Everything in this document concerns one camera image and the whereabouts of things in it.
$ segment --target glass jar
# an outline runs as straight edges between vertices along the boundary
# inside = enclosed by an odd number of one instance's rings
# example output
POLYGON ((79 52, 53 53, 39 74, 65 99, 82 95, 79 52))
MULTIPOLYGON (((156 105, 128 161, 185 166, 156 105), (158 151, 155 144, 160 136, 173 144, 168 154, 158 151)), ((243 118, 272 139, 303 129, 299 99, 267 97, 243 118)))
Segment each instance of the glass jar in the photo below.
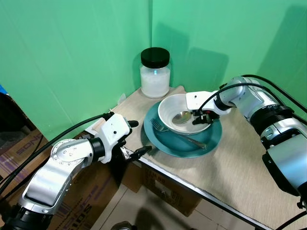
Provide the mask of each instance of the glass jar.
POLYGON ((141 53, 141 91, 146 97, 160 98, 169 91, 170 54, 166 49, 151 47, 141 53))

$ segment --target spoon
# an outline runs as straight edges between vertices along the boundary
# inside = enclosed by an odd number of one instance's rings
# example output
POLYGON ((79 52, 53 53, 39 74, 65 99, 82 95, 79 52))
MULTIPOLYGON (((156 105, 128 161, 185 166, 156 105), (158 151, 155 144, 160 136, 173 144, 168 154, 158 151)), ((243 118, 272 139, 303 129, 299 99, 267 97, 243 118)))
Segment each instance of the spoon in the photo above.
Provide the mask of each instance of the spoon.
POLYGON ((176 125, 183 124, 189 121, 191 118, 191 113, 188 111, 182 111, 172 119, 172 122, 176 125))

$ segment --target white bowl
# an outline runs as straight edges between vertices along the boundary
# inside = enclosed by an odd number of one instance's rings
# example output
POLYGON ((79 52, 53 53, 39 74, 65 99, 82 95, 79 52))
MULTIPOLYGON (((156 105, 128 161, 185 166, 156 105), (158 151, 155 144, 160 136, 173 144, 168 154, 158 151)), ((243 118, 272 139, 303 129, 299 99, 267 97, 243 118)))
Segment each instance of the white bowl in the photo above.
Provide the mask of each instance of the white bowl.
POLYGON ((174 124, 172 122, 174 116, 183 111, 188 111, 185 94, 174 94, 166 97, 163 101, 161 101, 158 107, 160 120, 169 130, 173 131, 174 133, 192 135, 200 133, 210 126, 210 124, 193 125, 193 115, 186 123, 180 125, 174 124))

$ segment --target white powder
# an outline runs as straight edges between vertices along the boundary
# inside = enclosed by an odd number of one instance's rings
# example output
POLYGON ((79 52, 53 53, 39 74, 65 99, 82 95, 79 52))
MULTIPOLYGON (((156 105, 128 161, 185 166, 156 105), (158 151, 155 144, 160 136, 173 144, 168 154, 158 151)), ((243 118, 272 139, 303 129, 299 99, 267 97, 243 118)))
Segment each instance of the white powder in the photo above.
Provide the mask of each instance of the white powder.
POLYGON ((141 90, 149 98, 163 97, 169 91, 170 69, 166 66, 151 69, 141 66, 141 90))

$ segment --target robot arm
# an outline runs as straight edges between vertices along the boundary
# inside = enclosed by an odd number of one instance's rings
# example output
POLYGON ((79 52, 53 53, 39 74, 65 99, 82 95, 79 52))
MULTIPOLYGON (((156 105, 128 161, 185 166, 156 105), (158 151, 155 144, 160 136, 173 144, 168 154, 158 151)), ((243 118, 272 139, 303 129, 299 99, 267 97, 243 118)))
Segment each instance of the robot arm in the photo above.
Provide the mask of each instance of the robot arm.
MULTIPOLYGON (((259 84, 249 78, 236 77, 224 86, 238 83, 259 84)), ((236 107, 260 136, 266 149, 262 160, 279 188, 301 196, 307 208, 306 126, 293 117, 291 108, 254 86, 238 86, 221 92, 199 113, 197 110, 202 103, 215 92, 187 93, 187 107, 198 115, 196 124, 211 122, 212 114, 225 115, 236 107)))
POLYGON ((73 177, 93 162, 108 163, 112 155, 121 155, 125 161, 138 159, 151 146, 132 152, 124 147, 125 138, 137 121, 127 121, 114 114, 102 125, 93 139, 65 139, 51 150, 47 163, 32 177, 10 216, 4 217, 3 230, 47 229, 71 186, 73 177))

